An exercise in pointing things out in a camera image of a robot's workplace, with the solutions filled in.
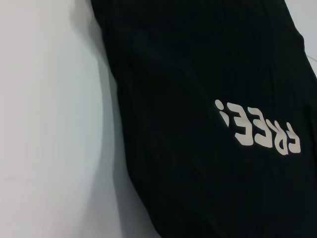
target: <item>white wall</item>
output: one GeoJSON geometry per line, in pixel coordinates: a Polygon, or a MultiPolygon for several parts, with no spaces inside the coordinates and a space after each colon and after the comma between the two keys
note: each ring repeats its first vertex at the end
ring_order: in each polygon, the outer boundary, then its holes
{"type": "MultiPolygon", "coordinates": [[[[317,6],[303,1],[287,3],[317,58],[317,6]]],[[[0,30],[0,237],[157,237],[87,1],[0,0],[0,30]]]]}

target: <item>black fabric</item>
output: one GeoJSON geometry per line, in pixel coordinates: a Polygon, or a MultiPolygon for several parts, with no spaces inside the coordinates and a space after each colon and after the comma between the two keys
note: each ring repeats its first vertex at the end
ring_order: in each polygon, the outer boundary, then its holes
{"type": "Polygon", "coordinates": [[[317,238],[317,81],[284,0],[92,6],[158,233],[317,238]]]}

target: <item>white background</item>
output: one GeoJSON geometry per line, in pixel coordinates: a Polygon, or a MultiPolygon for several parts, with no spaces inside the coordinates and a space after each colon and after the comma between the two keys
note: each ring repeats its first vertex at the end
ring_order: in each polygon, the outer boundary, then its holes
{"type": "MultiPolygon", "coordinates": [[[[317,2],[287,4],[317,58],[317,2]]],[[[0,0],[0,33],[0,237],[158,237],[88,1],[0,0]]]]}

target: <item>black cloth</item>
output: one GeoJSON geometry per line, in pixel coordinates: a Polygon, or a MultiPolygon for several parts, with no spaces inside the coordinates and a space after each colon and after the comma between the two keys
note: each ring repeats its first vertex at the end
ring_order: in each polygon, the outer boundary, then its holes
{"type": "Polygon", "coordinates": [[[92,0],[162,238],[317,238],[317,80],[284,0],[92,0]]]}

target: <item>black garment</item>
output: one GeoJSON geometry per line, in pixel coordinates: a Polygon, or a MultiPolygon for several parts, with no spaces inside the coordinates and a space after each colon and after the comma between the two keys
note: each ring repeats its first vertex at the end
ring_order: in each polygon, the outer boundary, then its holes
{"type": "Polygon", "coordinates": [[[317,81],[284,0],[92,4],[158,233],[317,238],[317,81]]]}

